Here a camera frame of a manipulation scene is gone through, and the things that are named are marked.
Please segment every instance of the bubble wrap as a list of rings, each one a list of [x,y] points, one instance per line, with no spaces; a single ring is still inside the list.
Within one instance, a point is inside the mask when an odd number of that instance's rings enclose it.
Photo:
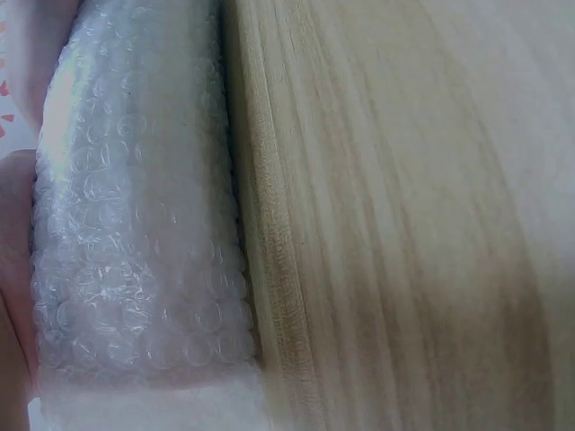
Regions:
[[[219,50],[216,1],[83,2],[33,215],[53,429],[265,429]]]

